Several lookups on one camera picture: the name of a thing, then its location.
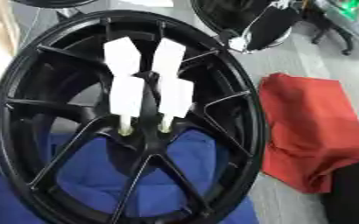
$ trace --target blue towel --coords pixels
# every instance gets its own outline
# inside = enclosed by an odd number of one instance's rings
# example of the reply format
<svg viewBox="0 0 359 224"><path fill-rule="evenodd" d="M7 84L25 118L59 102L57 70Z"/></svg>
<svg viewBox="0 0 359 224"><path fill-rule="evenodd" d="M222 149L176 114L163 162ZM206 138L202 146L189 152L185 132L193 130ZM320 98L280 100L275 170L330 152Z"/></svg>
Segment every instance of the blue towel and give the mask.
<svg viewBox="0 0 359 224"><path fill-rule="evenodd" d="M69 135L52 135L42 147L45 161L51 158L51 145L64 143ZM106 142L97 138L86 144L60 170L61 188L80 202L106 213L116 207L127 177L116 170L107 155ZM215 141L197 131L183 134L168 150L169 156L203 194L215 181L217 164ZM143 177L129 201L129 216L153 216L185 205L182 191L161 170ZM43 224L13 196L0 176L0 224ZM253 206L245 199L221 224L258 224Z"/></svg>

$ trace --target red towel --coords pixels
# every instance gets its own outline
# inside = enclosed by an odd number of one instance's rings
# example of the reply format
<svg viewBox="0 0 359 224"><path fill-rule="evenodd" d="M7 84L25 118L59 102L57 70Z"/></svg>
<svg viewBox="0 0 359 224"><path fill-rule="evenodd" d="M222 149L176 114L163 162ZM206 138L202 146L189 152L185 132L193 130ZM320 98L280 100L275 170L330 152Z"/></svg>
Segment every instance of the red towel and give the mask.
<svg viewBox="0 0 359 224"><path fill-rule="evenodd" d="M303 193L328 193L332 172L359 162L359 121L339 81L275 73L260 97L271 126L265 173Z"/></svg>

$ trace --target wheel rim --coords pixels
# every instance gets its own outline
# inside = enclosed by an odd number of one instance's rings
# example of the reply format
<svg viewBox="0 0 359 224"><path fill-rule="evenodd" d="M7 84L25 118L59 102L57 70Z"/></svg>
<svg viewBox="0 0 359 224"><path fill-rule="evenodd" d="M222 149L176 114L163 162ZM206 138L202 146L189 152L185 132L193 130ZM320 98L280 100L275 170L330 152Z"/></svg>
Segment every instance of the wheel rim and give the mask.
<svg viewBox="0 0 359 224"><path fill-rule="evenodd" d="M129 218L122 214L123 207L118 206L114 214L107 214L72 199L56 183L55 176L59 168L91 137L107 137L135 148L140 146L134 143L134 139L123 139L113 131L118 118L109 114L108 92L112 76L102 63L102 53L96 48L102 48L102 43L108 39L122 36L131 37L143 54L142 72L137 76L145 78L149 84L147 93L144 93L144 101L147 103L157 102L153 90L156 74L150 72L152 48L156 47L162 37L187 46L187 56L179 76L195 82L196 106L186 119L176 121L171 135L157 134L146 140L153 141L159 147L140 150L137 161L132 161L134 167L140 169L133 170L130 181L126 184L129 187L125 187L131 189L140 178L140 170L145 168L146 163L153 163L169 175L189 198L187 209L156 217ZM46 71L47 65L52 69L51 72ZM56 76L59 71L69 72L70 75ZM214 75L211 76L212 81L209 81L211 77L205 73ZM102 92L95 105L68 103L80 91L96 83L99 83ZM236 115L234 119L230 117L231 112L227 114L220 111L222 106L232 107L240 115ZM148 117L151 107L146 108ZM44 166L37 163L38 153L34 153L39 149L31 138L36 131L32 120L38 119L40 131L46 133L53 125L52 116L65 117L80 126L61 147L61 153ZM150 116L145 119L145 123L156 119L157 116ZM145 132L151 132L151 129L140 130L141 132L136 133L142 133L140 136L144 137ZM209 190L216 192L216 197L200 196L182 171L161 150L184 130L206 133L229 152L228 165L218 181L219 187L224 190L214 190L218 187L216 185ZM15 58L0 82L1 170L17 196L47 221L78 224L108 223L108 220L110 223L129 223L127 221L130 219L136 223L217 222L228 215L249 191L260 168L263 148L264 117L257 92L249 77L215 40L172 18L146 12L117 10L70 19L29 44ZM126 202L131 190L123 192L120 201Z"/></svg>
<svg viewBox="0 0 359 224"><path fill-rule="evenodd" d="M13 0L20 4L26 4L39 8L70 8L81 6L83 4L93 3L96 0Z"/></svg>

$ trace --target gray floor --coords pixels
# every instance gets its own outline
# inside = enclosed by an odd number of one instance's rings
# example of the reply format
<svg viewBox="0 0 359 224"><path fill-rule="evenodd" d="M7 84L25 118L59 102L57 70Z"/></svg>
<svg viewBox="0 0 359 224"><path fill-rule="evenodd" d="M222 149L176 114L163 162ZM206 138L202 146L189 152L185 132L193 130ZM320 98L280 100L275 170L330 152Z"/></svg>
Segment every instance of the gray floor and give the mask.
<svg viewBox="0 0 359 224"><path fill-rule="evenodd" d="M193 13L188 0L174 0L175 7L147 8L117 0L101 0L81 7L82 11L107 9L133 9L154 11L183 20L202 31L214 35ZM27 44L42 31L56 23L52 10L14 4L20 23L22 45ZM334 79L341 82L359 117L359 46L351 56L343 56L341 40L328 34L319 45L309 42L314 28L305 23L294 27L292 36L283 45L252 55L236 54L255 85L262 77L276 72L294 76ZM306 195L274 178L260 174L250 197L255 203L257 216L262 224L324 224L327 223L317 195Z"/></svg>

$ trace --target wheel spoke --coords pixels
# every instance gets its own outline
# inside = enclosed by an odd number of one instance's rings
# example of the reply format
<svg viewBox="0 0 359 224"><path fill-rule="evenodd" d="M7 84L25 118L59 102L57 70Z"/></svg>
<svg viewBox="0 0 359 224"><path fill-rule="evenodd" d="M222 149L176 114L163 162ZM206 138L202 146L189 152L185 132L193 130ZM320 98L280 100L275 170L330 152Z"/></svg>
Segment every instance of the wheel spoke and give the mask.
<svg viewBox="0 0 359 224"><path fill-rule="evenodd" d="M46 114L59 116L77 123L91 120L95 116L94 108L92 107L52 101L9 98L7 106L12 109L19 109L19 111L23 111L22 113L27 115Z"/></svg>
<svg viewBox="0 0 359 224"><path fill-rule="evenodd" d="M123 216L123 210L125 209L128 200L132 193L136 190L137 182L141 179L145 167L148 165L151 156L141 157L132 168L132 174L130 179L125 183L125 188L121 194L120 200L116 206L116 210L109 218L109 224L117 223Z"/></svg>
<svg viewBox="0 0 359 224"><path fill-rule="evenodd" d="M197 109L191 110L188 114L188 118L190 122L195 125L194 127L203 127L201 132L207 132L207 134L216 139L217 142L221 142L222 144L227 145L231 150L242 152L244 155L251 158L250 152L245 150L240 143L238 143L211 115L208 114L208 108L218 103L232 100L237 97L244 97L249 94L249 91L244 91L219 98L206 104L202 111Z"/></svg>
<svg viewBox="0 0 359 224"><path fill-rule="evenodd" d="M79 52L70 52L68 50L47 46L47 45L39 45L38 50L43 53L50 53L55 58L55 61L60 61L63 63L63 60L67 60L73 62L76 66L80 67L93 67L98 71L107 72L109 71L106 64L97 58L91 58L90 56L84 55Z"/></svg>
<svg viewBox="0 0 359 224"><path fill-rule="evenodd" d="M182 61L182 67L187 68L187 67L194 67L194 66L198 66L199 64L205 62L205 61L209 61L212 63L211 61L211 56L216 56L219 54L219 50L218 49L212 49L208 52L203 52L199 55L196 55L192 58L189 59L184 59Z"/></svg>
<svg viewBox="0 0 359 224"><path fill-rule="evenodd" d="M158 166L182 189L190 202L195 202L203 214L211 213L211 207L197 192L182 170L168 157L157 156Z"/></svg>
<svg viewBox="0 0 359 224"><path fill-rule="evenodd" d="M40 187L50 188L55 183L55 175L59 169L87 142L93 139L96 132L104 127L106 117L94 119L85 125L82 125L76 133L64 143L52 161L46 165L29 184L32 189Z"/></svg>

